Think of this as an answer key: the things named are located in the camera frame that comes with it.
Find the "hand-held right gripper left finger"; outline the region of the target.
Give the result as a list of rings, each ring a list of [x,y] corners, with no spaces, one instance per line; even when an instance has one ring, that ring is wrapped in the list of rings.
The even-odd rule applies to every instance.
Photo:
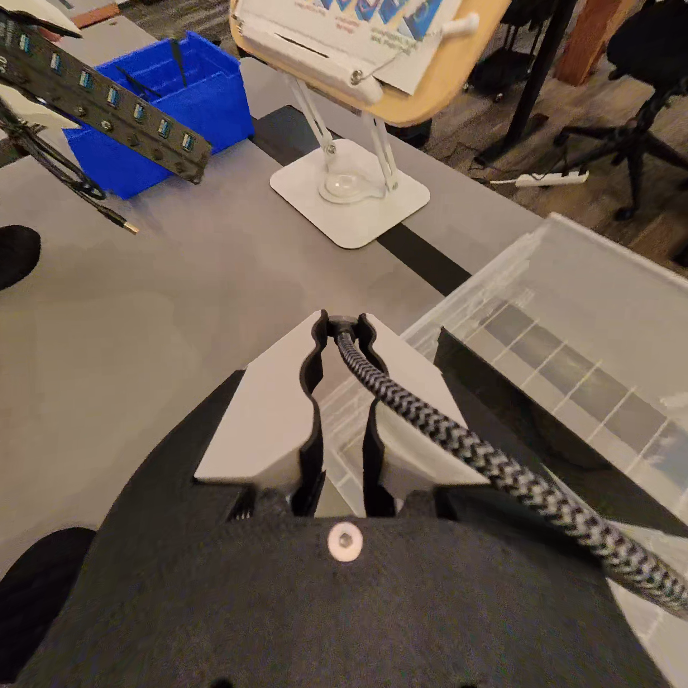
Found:
[[[196,469],[196,480],[275,489],[311,506],[323,474],[323,434],[313,391],[323,377],[328,314],[314,312],[242,372]]]

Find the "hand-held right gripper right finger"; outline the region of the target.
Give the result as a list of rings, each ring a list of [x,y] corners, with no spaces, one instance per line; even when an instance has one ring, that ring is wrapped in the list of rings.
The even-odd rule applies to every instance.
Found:
[[[373,314],[362,314],[361,343],[366,356],[374,355],[387,375],[406,390],[460,425],[465,420],[444,380],[442,372],[421,353],[389,329]],[[379,484],[397,500],[413,491],[428,491],[436,486],[488,486],[478,472],[446,453],[426,436],[378,402],[374,429],[382,445]]]

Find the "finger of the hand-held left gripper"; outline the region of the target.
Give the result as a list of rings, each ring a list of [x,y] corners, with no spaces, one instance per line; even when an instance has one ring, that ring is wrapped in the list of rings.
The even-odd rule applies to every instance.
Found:
[[[65,116],[27,99],[18,90],[7,85],[1,85],[1,101],[9,107],[14,116],[28,125],[41,126],[44,129],[77,129],[75,123]]]
[[[1,1],[1,11],[12,20],[35,27],[48,39],[81,39],[81,30],[52,1]]]

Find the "black multi-port hub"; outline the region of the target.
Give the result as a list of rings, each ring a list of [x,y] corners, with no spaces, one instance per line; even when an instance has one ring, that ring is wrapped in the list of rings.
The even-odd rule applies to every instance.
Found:
[[[1,11],[1,85],[201,183],[211,145],[199,133],[48,41],[37,23]]]

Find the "blue plastic bin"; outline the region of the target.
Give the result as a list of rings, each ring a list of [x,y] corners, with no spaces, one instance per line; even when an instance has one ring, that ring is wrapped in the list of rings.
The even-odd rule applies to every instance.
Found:
[[[217,154],[254,133],[239,61],[194,32],[99,64],[96,71],[183,125]],[[82,170],[104,191],[128,200],[173,174],[91,127],[64,129]]]

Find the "clear plastic storage bin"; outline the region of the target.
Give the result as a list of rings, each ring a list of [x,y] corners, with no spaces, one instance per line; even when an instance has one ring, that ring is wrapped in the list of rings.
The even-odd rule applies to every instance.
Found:
[[[400,338],[465,425],[687,575],[687,280],[560,215]],[[384,687],[686,687],[687,622],[488,486],[397,500],[374,396],[325,399],[325,465],[353,513],[386,515],[342,615]]]

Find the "black rounded pad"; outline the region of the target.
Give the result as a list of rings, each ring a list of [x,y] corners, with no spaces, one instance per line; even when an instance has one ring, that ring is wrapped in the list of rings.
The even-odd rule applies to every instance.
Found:
[[[37,231],[22,225],[1,227],[1,290],[25,279],[37,266],[41,239]]]
[[[60,613],[96,537],[62,529],[29,547],[1,578],[1,684],[13,684]]]

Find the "white power strip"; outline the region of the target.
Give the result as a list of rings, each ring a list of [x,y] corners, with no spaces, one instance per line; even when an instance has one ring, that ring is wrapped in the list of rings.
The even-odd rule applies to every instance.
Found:
[[[589,171],[578,169],[566,171],[565,173],[526,173],[519,177],[490,180],[489,186],[514,186],[516,188],[548,188],[557,186],[578,186],[586,183],[589,178]]]

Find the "black office chair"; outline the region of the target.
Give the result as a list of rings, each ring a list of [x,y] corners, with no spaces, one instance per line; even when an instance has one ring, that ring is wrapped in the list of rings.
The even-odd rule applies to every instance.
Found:
[[[687,97],[687,2],[646,1],[612,35],[606,57],[614,67],[609,80],[629,76],[651,87],[651,96],[623,125],[567,125],[553,144],[563,147],[571,136],[600,142],[588,153],[564,162],[562,174],[574,168],[587,171],[590,163],[602,158],[611,158],[614,167],[627,164],[631,201],[615,212],[614,219],[628,221],[641,206],[645,156],[687,171],[687,157],[651,132],[656,117],[671,99]]]

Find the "brown wooden post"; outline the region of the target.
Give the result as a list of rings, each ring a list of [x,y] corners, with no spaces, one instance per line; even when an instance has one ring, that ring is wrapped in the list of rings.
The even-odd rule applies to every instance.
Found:
[[[579,87],[586,83],[606,52],[612,35],[641,1],[584,1],[557,61],[554,78]]]

